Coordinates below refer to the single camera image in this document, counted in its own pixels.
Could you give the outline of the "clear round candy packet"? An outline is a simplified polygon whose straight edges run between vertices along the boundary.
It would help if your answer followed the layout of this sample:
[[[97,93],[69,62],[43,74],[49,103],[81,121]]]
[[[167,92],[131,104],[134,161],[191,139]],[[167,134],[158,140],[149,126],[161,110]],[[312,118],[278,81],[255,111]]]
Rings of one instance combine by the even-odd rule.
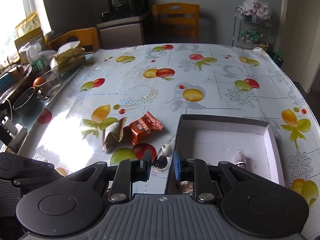
[[[159,149],[156,155],[156,158],[152,162],[151,173],[153,175],[166,172],[170,168],[172,158],[173,158],[174,148],[175,148],[175,136],[171,137]]]

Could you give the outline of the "brown white biscuit packet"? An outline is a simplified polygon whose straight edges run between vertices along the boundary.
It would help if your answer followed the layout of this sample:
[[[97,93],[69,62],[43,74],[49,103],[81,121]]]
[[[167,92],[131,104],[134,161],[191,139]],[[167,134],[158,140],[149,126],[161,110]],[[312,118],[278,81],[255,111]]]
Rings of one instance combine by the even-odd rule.
[[[107,151],[114,144],[117,144],[118,142],[122,141],[124,137],[124,126],[125,126],[126,120],[127,120],[127,117],[123,117],[113,122],[103,130],[103,137],[102,137],[103,151]]]

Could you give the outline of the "orange snack packet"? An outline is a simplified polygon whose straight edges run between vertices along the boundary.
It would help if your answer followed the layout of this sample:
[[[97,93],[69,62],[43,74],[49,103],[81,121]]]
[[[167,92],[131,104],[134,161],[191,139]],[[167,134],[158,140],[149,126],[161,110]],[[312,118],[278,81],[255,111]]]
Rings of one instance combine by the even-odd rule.
[[[132,145],[137,145],[155,132],[164,128],[150,112],[129,124],[129,138]]]

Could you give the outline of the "grey cardboard box tray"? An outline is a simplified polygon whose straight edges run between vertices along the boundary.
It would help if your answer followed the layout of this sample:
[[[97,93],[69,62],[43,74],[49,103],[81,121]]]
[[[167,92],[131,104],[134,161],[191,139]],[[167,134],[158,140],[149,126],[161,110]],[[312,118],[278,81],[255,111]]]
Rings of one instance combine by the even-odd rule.
[[[177,127],[172,167],[177,154],[216,166],[235,163],[242,151],[246,170],[283,186],[284,175],[272,127],[268,122],[231,116],[183,114]]]

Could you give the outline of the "glass cup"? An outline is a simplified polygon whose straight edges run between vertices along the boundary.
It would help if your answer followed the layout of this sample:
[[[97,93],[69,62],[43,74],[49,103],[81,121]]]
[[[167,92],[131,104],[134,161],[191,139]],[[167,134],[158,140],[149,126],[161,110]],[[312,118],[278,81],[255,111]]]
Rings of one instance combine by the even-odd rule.
[[[63,86],[63,80],[57,68],[51,69],[35,80],[36,95],[39,100],[52,99]]]

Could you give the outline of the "fruit pattern tablecloth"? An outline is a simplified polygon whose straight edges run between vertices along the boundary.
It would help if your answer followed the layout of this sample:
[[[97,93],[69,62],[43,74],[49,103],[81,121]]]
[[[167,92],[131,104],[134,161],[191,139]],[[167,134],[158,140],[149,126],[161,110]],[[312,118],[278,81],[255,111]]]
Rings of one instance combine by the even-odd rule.
[[[133,155],[122,141],[103,151],[103,130],[150,112],[164,128],[139,148],[159,150],[181,115],[234,116],[268,122],[284,185],[309,206],[303,235],[319,239],[319,123],[294,83],[262,50],[216,44],[152,44],[98,50],[47,103],[19,151],[67,175],[97,161]]]

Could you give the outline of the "tissue pack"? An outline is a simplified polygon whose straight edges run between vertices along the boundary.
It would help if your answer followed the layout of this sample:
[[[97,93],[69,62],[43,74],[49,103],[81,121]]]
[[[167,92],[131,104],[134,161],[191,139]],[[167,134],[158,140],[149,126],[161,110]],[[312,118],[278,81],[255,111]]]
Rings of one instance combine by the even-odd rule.
[[[86,62],[85,49],[80,41],[68,42],[62,45],[50,62],[51,69],[57,69],[60,74],[81,66]]]

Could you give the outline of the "wooden chair left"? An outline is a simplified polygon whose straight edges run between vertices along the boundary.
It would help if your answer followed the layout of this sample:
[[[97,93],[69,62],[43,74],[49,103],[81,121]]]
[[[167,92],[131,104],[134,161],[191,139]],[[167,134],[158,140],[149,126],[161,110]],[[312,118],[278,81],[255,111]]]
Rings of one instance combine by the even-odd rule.
[[[94,53],[100,49],[98,31],[96,27],[76,29],[66,32],[48,42],[48,48],[57,51],[68,42],[79,41],[79,46],[85,49],[86,54]]]

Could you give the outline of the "wooden chair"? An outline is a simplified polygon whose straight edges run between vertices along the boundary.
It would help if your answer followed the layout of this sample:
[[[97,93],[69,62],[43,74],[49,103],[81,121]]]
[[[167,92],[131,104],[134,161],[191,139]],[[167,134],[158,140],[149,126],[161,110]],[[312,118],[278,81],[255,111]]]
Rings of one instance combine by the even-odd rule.
[[[100,49],[98,31],[96,27],[76,29],[66,32],[48,42],[48,48],[57,51],[68,42],[79,41],[79,46],[85,49],[86,54],[94,53]]]
[[[156,4],[152,6],[155,23],[161,30],[177,37],[199,40],[200,6],[181,2]]]

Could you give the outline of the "grey cabinet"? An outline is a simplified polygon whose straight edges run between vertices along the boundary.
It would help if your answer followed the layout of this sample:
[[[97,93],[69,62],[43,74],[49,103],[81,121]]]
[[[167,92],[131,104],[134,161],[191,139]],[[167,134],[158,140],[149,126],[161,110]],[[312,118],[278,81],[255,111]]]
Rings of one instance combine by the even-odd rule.
[[[145,44],[143,24],[147,14],[97,24],[102,49],[116,49]]]

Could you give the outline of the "green shopping bag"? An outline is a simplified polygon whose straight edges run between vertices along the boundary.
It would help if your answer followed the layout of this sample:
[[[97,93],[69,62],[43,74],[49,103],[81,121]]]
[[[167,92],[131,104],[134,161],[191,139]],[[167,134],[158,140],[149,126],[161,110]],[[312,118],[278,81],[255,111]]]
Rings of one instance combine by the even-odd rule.
[[[283,55],[283,52],[282,51],[276,51],[276,52],[271,52],[271,58],[272,60],[274,61],[274,63],[279,67],[281,68],[282,65],[283,65],[283,58],[282,58],[282,55]]]

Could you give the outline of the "glass shelf cart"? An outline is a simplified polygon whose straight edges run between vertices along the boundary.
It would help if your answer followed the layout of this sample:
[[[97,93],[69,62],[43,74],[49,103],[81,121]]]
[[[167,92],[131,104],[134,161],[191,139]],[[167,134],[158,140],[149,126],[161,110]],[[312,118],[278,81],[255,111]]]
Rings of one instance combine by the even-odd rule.
[[[272,21],[262,20],[255,16],[245,15],[241,7],[236,7],[232,46],[242,49],[262,48],[265,51],[272,49],[271,37]]]

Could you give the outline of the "wooden chair far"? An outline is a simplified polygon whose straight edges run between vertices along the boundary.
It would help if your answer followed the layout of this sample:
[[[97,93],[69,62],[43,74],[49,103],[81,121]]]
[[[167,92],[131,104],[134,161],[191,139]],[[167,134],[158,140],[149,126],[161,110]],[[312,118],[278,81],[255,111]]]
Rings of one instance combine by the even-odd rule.
[[[155,23],[161,30],[177,37],[199,40],[200,6],[181,2],[156,4],[152,6]]]

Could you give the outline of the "white plastic bag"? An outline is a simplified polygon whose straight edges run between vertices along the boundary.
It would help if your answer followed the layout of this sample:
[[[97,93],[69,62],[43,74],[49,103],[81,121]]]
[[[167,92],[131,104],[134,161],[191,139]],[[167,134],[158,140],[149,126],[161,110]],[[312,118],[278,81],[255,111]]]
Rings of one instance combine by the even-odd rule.
[[[244,15],[260,20],[268,20],[272,16],[271,7],[264,0],[245,0],[240,8]]]

